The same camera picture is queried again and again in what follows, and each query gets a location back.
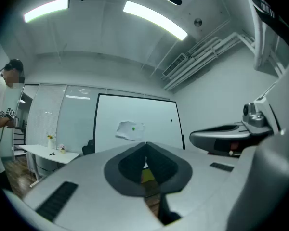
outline yellow object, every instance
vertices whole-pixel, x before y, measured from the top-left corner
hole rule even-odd
[[[149,168],[143,169],[141,183],[147,182],[149,180],[155,180],[151,170]]]

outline black pants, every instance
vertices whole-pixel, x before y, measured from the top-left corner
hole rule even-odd
[[[13,192],[8,176],[5,171],[0,173],[0,187]]]

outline white ceiling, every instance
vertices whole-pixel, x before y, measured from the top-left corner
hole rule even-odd
[[[128,0],[83,1],[70,0],[69,9],[26,24],[23,14],[49,0],[21,0],[15,8],[15,16],[21,19],[14,31],[21,31],[19,41],[25,51],[33,55],[57,49],[59,53],[96,52],[156,66],[177,40],[159,26],[124,13]],[[229,18],[221,0],[182,0],[181,6],[165,0],[130,1],[159,12],[184,29],[189,36],[178,44],[182,52]],[[202,19],[201,27],[194,26],[195,18]]]

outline paper sheet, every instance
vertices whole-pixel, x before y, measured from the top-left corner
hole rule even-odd
[[[125,138],[131,141],[142,141],[144,137],[144,123],[133,121],[122,121],[116,131],[116,137]]]

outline black chair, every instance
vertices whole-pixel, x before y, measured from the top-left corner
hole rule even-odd
[[[95,145],[93,140],[89,140],[88,145],[82,148],[83,155],[95,153]]]

